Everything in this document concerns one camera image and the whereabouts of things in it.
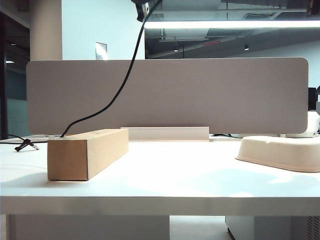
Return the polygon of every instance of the gray privacy panel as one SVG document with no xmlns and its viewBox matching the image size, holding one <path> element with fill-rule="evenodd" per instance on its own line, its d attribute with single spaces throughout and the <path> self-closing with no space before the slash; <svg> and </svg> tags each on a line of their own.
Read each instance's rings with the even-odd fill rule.
<svg viewBox="0 0 320 240">
<path fill-rule="evenodd" d="M 29 128 L 60 134 L 106 106 L 129 60 L 32 61 Z M 308 62 L 299 57 L 137 60 L 104 113 L 69 133 L 120 127 L 210 127 L 210 133 L 302 133 L 307 128 Z"/>
</svg>

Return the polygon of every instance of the cardboard box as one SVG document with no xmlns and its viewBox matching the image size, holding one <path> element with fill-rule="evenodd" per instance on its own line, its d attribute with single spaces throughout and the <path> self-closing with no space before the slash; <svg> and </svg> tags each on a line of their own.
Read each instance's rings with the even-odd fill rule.
<svg viewBox="0 0 320 240">
<path fill-rule="evenodd" d="M 48 140 L 48 179 L 86 181 L 129 150 L 127 129 L 102 129 Z"/>
</svg>

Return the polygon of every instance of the white desk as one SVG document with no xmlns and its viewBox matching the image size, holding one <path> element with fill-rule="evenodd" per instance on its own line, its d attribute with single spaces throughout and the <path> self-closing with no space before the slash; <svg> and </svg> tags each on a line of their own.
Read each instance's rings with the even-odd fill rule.
<svg viewBox="0 0 320 240">
<path fill-rule="evenodd" d="M 1 214 L 320 215 L 320 173 L 236 160 L 238 141 L 131 142 L 129 153 L 77 182 L 48 181 L 39 146 L 0 145 Z"/>
</svg>

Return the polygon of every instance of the paper tray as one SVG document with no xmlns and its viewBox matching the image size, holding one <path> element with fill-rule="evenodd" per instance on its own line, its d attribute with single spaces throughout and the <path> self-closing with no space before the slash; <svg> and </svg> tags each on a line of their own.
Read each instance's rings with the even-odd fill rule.
<svg viewBox="0 0 320 240">
<path fill-rule="evenodd" d="M 236 159 L 291 171 L 320 172 L 320 136 L 244 137 Z"/>
</svg>

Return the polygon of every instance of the light fixture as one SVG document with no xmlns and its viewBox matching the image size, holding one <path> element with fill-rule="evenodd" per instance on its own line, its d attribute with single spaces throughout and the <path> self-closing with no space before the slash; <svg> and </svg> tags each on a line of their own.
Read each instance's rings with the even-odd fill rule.
<svg viewBox="0 0 320 240">
<path fill-rule="evenodd" d="M 308 21 L 148 21 L 146 29 L 260 29 L 320 28 L 320 20 Z"/>
</svg>

